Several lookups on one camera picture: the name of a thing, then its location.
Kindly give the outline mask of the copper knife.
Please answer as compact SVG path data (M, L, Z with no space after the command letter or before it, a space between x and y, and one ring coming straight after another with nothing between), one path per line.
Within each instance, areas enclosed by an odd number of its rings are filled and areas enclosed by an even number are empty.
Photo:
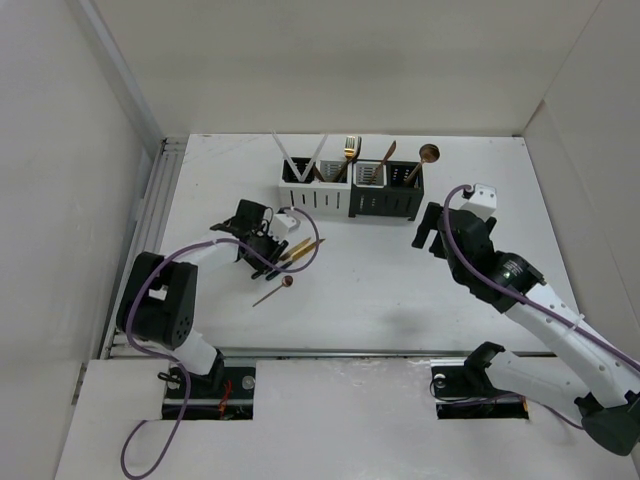
M397 142L393 141L391 143L390 147L388 148L387 152L385 153L384 157L382 158L382 160L379 162L378 166L376 167L376 169L372 173L372 175L371 175L371 177L369 179L369 182L368 182L369 185L373 185L376 182L376 179L377 179L378 175L381 173L381 171L385 167L386 163L389 161L389 159L395 153L396 148L397 148Z

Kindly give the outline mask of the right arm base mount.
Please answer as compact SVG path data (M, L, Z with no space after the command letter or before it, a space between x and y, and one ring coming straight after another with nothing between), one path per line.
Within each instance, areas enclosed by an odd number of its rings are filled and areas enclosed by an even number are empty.
M487 368L505 348L484 342L462 361L438 360L431 369L429 391L439 420L528 420L526 400L494 387Z

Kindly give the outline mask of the white chopstick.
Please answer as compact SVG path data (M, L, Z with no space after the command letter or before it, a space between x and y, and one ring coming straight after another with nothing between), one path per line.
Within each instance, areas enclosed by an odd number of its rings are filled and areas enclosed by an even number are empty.
M319 142L318 146L316 147L313 155L311 156L311 158L310 158L305 170L302 173L302 176L301 176L301 180L302 181L306 180L309 177L309 175L312 173L314 167L316 166L316 161L317 161L317 159L318 159L318 157L319 157L319 155L320 155L320 153L321 153L321 151L322 151L322 149L323 149L323 147L324 147L324 145L325 145L325 143L326 143L326 141L328 139L328 136L329 136L329 134L325 133L323 135L322 139L320 140L320 142Z
M292 170L292 173L294 174L295 178L297 179L298 182L302 182L302 180L301 180L302 174L299 171L299 169L297 168L297 165L293 161L292 157L287 152L287 150L284 147L283 143L281 142L279 136L273 130L270 133L271 133L271 136L272 136L273 140L275 141L276 145L278 146L279 150L281 151L284 160L286 161L286 163L289 165L290 169Z

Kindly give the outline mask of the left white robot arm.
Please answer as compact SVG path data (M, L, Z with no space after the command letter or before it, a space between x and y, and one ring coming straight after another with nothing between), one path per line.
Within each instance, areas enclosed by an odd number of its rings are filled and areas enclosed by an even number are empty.
M118 309L117 328L177 360L201 396L217 394L223 387L224 360L194 328L198 276L244 261L257 278L284 252L287 235L298 226L299 221L282 210L273 213L242 199L232 217L211 226L201 240L172 259L140 253Z

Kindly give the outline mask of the gold knife green handle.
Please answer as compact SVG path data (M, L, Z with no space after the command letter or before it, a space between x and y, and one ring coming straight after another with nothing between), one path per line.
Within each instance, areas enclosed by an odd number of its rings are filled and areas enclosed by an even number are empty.
M285 251L278 259L279 262L284 262L286 260L288 260L289 258L291 258L294 254L296 254L298 251L300 251L301 249L303 249L305 246L307 246L311 241L311 238L308 237L305 240L299 242L298 244L290 247L287 251Z

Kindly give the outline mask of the small copper spoon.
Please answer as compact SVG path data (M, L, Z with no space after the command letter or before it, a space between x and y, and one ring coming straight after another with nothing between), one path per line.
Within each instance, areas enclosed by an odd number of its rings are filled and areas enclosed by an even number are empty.
M259 304L261 304L262 302L264 302L265 300L269 299L271 296L273 296L274 294L276 294L278 291L280 291L281 289L284 288L289 288L293 285L294 283L294 278L291 275L286 275L283 277L283 279L281 280L281 283L279 286L275 287L274 289L272 289L270 292L268 292L267 294L265 294L264 296L262 296L259 300L257 300L252 307L255 308L256 306L258 306Z

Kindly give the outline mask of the large copper spoon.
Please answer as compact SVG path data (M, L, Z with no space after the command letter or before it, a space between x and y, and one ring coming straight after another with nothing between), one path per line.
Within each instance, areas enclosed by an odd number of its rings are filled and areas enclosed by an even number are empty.
M407 177L405 184L410 185L414 178L422 170L424 164L430 164L438 161L440 158L440 149L435 144L424 144L419 149L419 163L414 167L409 176Z

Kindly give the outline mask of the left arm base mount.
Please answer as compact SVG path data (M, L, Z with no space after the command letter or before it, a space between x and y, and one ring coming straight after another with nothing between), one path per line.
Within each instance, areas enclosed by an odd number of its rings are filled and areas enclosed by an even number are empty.
M161 418L176 420L186 393L184 375L174 366L167 372L158 373L157 378L165 383ZM213 386L203 379L196 379L194 375L191 376L191 382L184 420L253 419L256 387L254 366L225 366L218 386Z

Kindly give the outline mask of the gold fork green handle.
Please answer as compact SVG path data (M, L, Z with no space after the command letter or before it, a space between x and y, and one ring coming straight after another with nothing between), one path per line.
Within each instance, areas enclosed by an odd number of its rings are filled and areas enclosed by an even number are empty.
M362 142L362 139L360 136L346 137L344 148L343 148L345 161L343 162L343 164L340 166L339 170L333 177L332 179L333 182L336 182L336 183L340 182L342 177L346 174L347 169L351 164L351 162L358 157L361 149L361 142Z

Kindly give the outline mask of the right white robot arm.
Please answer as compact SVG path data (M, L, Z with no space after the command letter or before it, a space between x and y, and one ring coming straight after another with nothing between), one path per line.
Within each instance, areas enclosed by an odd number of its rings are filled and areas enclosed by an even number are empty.
M639 443L639 363L614 347L559 298L523 257L497 251L496 220L429 203L413 247L447 261L454 281L519 324L562 360L565 373L536 367L484 342L449 373L434 373L446 397L514 393L564 413L605 450L627 456Z

